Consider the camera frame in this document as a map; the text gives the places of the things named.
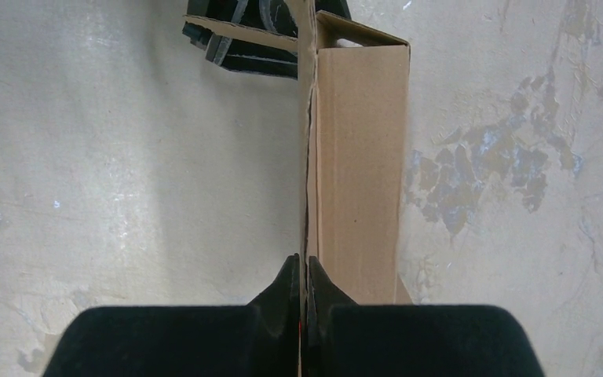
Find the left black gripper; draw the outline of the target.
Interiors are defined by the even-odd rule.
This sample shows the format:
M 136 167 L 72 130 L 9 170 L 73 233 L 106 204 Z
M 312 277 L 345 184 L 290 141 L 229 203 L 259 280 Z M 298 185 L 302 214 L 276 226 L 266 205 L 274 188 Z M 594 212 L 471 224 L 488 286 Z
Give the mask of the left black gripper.
M 189 1 L 182 33 L 227 71 L 310 79 L 309 30 L 288 1 Z

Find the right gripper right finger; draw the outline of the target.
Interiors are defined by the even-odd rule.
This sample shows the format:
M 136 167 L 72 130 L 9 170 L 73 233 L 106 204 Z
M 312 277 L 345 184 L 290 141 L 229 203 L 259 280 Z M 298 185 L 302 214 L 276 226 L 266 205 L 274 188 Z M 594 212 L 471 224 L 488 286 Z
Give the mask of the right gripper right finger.
M 359 305 L 308 264 L 308 376 L 542 376 L 523 327 L 486 305 Z

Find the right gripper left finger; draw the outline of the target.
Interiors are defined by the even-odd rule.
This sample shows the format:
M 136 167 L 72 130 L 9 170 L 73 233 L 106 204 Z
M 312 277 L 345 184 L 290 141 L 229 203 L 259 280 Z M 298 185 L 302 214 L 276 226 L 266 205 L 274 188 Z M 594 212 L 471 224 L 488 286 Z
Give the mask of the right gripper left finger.
M 241 306 L 102 306 L 64 331 L 45 376 L 296 376 L 299 256 Z

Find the brown cardboard box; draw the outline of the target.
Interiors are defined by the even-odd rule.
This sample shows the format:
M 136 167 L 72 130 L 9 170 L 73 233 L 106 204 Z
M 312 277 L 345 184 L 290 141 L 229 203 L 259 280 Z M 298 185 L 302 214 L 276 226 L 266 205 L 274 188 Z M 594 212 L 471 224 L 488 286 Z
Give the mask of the brown cardboard box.
M 356 22 L 345 1 L 288 1 L 310 20 L 310 79 L 298 78 L 301 131 L 301 365 L 308 264 L 360 305 L 411 301 L 397 266 L 407 127 L 408 42 Z

